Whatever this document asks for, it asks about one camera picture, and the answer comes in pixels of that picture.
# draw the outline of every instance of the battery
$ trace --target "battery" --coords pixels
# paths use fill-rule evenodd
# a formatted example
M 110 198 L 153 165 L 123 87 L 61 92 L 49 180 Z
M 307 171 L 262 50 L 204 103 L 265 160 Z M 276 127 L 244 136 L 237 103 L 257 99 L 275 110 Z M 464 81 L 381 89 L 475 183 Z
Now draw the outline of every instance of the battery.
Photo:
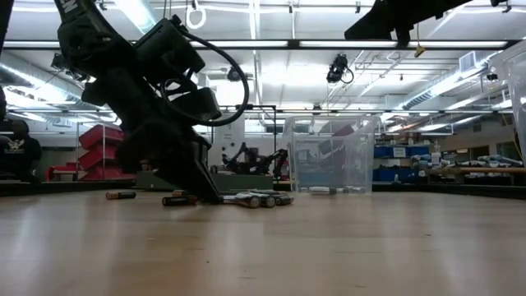
M 163 197 L 163 206 L 195 206 L 197 197 Z
M 265 208 L 273 208 L 276 206 L 276 199 L 275 196 L 271 196 L 269 194 L 261 194 L 261 193 L 251 193 L 254 197 L 259 197 L 261 206 Z
M 184 190 L 174 190 L 172 192 L 172 197 L 188 197 L 191 196 L 190 192 L 186 192 Z
M 258 193 L 258 194 L 267 194 L 270 196 L 280 195 L 283 194 L 282 192 L 277 192 L 274 190 L 251 190 L 252 193 Z
M 119 199 L 133 199 L 135 198 L 135 192 L 115 192 L 115 193 L 106 193 L 106 199 L 109 201 L 119 200 Z
M 238 193 L 236 195 L 236 205 L 244 206 L 250 209 L 257 209 L 261 206 L 261 200 L 252 194 Z
M 277 206 L 286 206 L 294 202 L 294 198 L 287 195 L 279 195 L 274 197 Z

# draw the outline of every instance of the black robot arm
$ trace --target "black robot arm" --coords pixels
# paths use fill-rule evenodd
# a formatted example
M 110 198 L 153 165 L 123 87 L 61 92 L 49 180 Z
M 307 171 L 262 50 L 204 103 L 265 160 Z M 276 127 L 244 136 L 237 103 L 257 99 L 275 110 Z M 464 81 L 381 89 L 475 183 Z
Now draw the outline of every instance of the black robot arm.
M 159 164 L 158 177 L 205 201 L 218 202 L 206 165 L 211 144 L 192 126 L 221 126 L 242 115 L 249 90 L 241 68 L 222 50 L 190 35 L 176 16 L 161 20 L 132 45 L 102 17 L 93 0 L 55 2 L 62 18 L 58 29 L 62 55 L 71 67 L 96 78 L 86 84 L 82 100 L 107 104 L 122 120 L 127 137 L 116 156 L 123 169 L 137 171 L 141 160 L 153 160 Z M 205 63 L 187 38 L 211 47 L 240 73 L 245 98 L 231 118 L 213 121 L 221 116 L 213 91 L 198 90 L 190 80 Z

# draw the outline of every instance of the window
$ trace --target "window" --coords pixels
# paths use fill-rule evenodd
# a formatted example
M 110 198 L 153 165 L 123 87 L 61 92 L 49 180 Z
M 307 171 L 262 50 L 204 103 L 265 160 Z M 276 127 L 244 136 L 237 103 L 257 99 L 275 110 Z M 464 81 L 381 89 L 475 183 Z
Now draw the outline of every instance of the window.
M 482 146 L 471 149 L 471 159 L 477 160 L 480 156 L 487 156 L 490 154 L 490 146 Z
M 277 125 L 276 126 L 276 132 L 278 134 L 283 133 L 283 127 L 284 126 L 282 126 L 282 125 Z M 265 126 L 265 132 L 270 132 L 270 133 L 274 132 L 274 125 Z
M 519 152 L 514 142 L 497 144 L 496 153 L 513 160 L 520 160 Z

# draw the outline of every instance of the blue crate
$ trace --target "blue crate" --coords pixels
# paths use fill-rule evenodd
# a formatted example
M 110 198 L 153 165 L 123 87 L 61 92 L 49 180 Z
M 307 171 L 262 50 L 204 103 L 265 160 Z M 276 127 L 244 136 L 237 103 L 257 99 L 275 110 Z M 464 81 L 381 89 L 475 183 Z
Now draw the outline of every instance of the blue crate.
M 375 147 L 375 158 L 387 157 L 387 147 Z
M 410 147 L 408 148 L 408 156 L 413 155 L 428 155 L 429 147 Z
M 398 174 L 400 182 L 407 180 L 412 173 L 418 173 L 416 169 L 376 169 L 377 182 L 393 182 Z

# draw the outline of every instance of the transparent storage container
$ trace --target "transparent storage container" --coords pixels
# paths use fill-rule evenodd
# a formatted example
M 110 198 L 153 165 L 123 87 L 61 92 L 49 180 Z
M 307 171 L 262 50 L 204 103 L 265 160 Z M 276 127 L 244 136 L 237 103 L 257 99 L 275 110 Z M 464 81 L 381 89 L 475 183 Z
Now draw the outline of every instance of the transparent storage container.
M 296 192 L 371 194 L 378 117 L 287 118 L 291 187 Z
M 499 80 L 508 80 L 513 106 L 516 143 L 526 160 L 526 41 L 522 41 L 490 61 L 490 70 L 498 74 Z

